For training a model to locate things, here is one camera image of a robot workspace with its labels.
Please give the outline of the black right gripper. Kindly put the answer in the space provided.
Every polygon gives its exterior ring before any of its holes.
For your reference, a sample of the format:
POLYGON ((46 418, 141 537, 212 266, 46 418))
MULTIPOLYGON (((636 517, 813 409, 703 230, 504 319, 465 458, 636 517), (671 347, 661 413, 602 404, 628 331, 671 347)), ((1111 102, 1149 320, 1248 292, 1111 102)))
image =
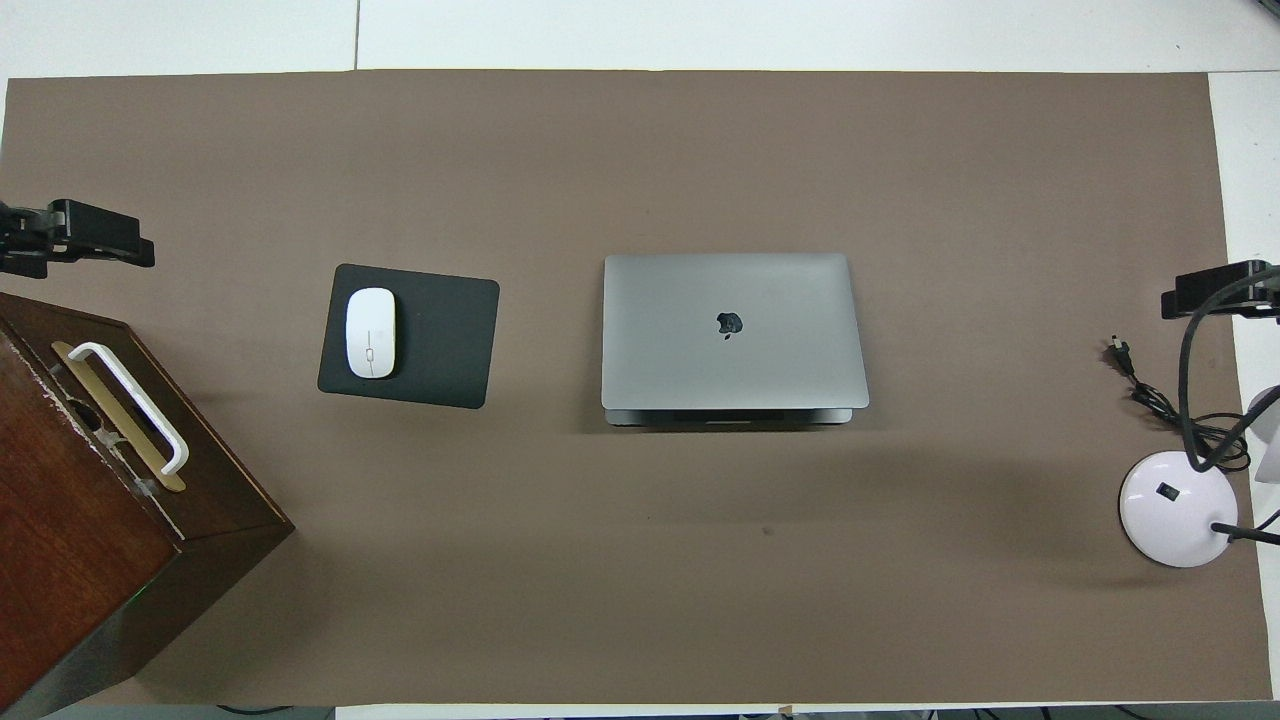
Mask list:
POLYGON ((1265 272, 1266 278, 1260 284, 1254 283, 1251 287, 1224 296, 1221 304, 1211 310, 1210 314, 1236 315, 1249 319, 1277 318, 1279 265, 1272 264, 1265 270, 1265 260, 1230 263, 1228 265, 1176 275, 1172 288, 1161 293, 1161 318, 1171 320, 1179 316, 1190 316, 1220 290, 1261 272, 1265 272))

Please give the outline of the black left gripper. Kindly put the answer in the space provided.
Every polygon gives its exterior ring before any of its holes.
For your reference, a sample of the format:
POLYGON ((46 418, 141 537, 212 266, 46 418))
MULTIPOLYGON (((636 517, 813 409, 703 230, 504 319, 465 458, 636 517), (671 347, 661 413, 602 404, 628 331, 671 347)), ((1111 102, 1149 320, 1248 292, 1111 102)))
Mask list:
POLYGON ((46 279, 49 260, 155 266, 154 243, 142 236, 137 218, 70 199, 52 201, 47 211, 50 241, 42 211, 1 204, 1 273, 46 279))

